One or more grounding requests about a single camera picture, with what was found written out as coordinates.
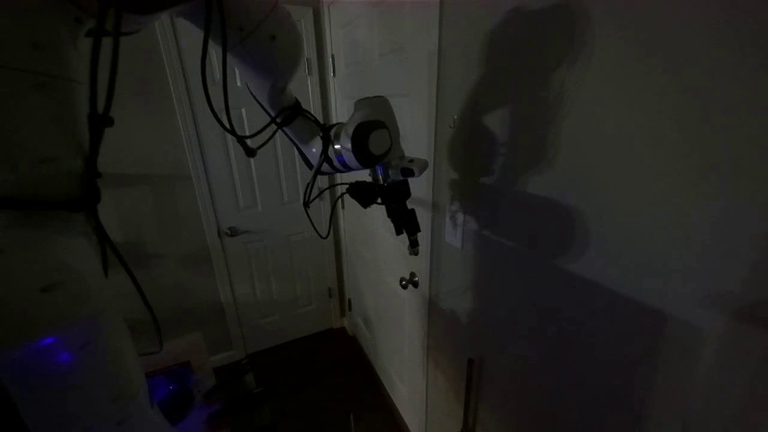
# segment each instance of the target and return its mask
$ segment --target white wall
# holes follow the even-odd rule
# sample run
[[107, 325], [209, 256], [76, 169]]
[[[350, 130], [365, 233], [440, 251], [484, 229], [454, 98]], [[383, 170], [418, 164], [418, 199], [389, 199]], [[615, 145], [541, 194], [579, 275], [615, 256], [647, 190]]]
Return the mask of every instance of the white wall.
[[430, 431], [766, 431], [768, 6], [541, 6], [442, 10]]
[[[215, 355], [230, 350], [233, 341], [185, 155], [185, 113], [172, 103], [159, 29], [125, 38], [115, 130], [101, 161], [101, 215], [146, 287], [166, 337], [202, 331]], [[121, 302], [140, 350], [154, 348], [149, 318], [115, 262], [111, 296]]]

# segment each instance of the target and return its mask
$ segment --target dark floor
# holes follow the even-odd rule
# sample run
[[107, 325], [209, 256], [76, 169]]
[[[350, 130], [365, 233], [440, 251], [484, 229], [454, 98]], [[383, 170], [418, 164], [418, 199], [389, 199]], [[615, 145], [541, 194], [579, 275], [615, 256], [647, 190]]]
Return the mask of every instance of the dark floor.
[[365, 353], [321, 331], [215, 372], [229, 432], [403, 432]]

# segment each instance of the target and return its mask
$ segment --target robotic arm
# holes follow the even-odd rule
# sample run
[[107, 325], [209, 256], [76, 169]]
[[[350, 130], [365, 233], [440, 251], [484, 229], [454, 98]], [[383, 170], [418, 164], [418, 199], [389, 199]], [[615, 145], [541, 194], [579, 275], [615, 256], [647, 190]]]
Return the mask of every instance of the robotic arm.
[[373, 180], [353, 182], [347, 194], [365, 210], [383, 205], [395, 236], [407, 236], [407, 251], [418, 256], [421, 224], [407, 210], [407, 180], [423, 175], [428, 161], [406, 157], [393, 108], [383, 96], [359, 98], [347, 124], [325, 126], [287, 89], [303, 60], [303, 43], [279, 0], [137, 0], [125, 6], [125, 13], [146, 17], [169, 7], [241, 64], [254, 102], [277, 121], [313, 174], [369, 170]]

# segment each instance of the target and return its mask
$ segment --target floor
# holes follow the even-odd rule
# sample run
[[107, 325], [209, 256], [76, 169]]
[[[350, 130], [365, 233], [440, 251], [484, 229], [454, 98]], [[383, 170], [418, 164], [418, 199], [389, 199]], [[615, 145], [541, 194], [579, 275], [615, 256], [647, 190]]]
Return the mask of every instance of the floor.
[[365, 353], [321, 331], [215, 372], [221, 432], [406, 432]]

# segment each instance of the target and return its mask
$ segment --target white door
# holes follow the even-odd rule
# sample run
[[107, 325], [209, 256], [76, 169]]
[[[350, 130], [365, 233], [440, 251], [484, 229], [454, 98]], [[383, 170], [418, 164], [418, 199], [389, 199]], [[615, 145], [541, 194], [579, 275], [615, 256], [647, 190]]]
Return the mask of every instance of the white door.
[[[387, 96], [406, 155], [433, 161], [436, 6], [334, 4], [326, 13], [337, 65], [337, 121], [346, 121], [359, 96]], [[363, 212], [350, 203], [340, 224], [350, 326], [413, 432], [424, 431], [430, 179], [428, 170], [411, 182], [423, 224], [421, 258], [407, 256], [381, 208]], [[418, 275], [421, 288], [401, 292], [399, 280], [411, 272]]]
[[[309, 7], [290, 7], [290, 13], [303, 29], [308, 55], [308, 64], [303, 64], [292, 80], [292, 94], [320, 115], [320, 80], [313, 68], [316, 65], [314, 17]], [[244, 158], [203, 106], [200, 88], [202, 31], [175, 19], [175, 38], [203, 146], [202, 155], [244, 350], [262, 350], [334, 326], [338, 320], [334, 245], [314, 238], [299, 205], [309, 170], [283, 136], [256, 158]], [[219, 96], [215, 48], [209, 68], [212, 94]], [[267, 124], [267, 115], [241, 83], [236, 64], [230, 64], [230, 106], [242, 133], [253, 133]]]

